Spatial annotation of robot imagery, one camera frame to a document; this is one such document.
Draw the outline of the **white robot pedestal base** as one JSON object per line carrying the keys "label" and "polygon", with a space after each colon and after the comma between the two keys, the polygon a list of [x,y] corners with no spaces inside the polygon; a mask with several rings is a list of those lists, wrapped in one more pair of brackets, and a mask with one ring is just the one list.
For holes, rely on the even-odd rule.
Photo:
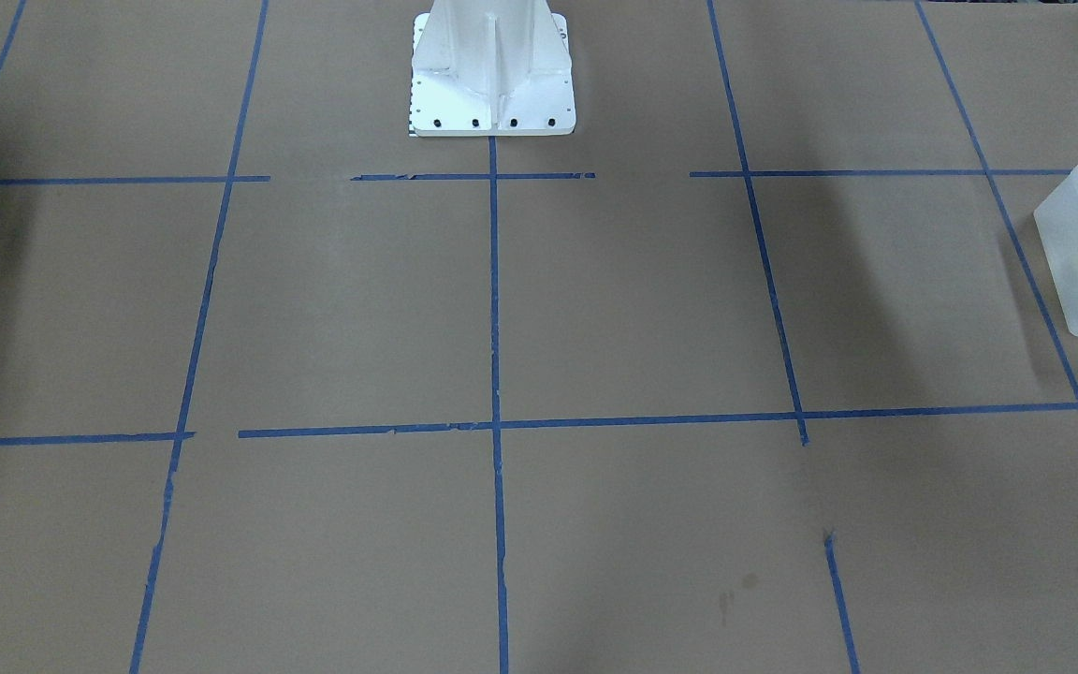
{"label": "white robot pedestal base", "polygon": [[412,38],[411,136],[573,133],[568,22],[545,1],[436,1]]}

